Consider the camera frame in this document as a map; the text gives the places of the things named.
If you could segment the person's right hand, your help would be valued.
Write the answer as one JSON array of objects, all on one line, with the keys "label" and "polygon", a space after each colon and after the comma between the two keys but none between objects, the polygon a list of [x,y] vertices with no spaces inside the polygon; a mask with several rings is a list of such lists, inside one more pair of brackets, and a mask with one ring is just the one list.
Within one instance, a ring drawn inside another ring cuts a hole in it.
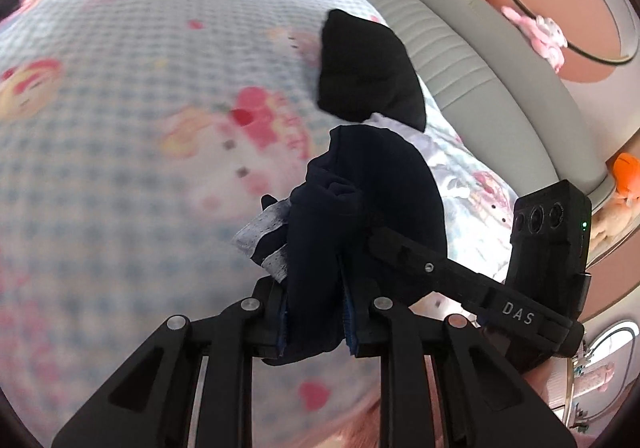
[{"label": "person's right hand", "polygon": [[552,357],[525,373],[524,379],[551,409],[564,407],[570,391],[570,361]]}]

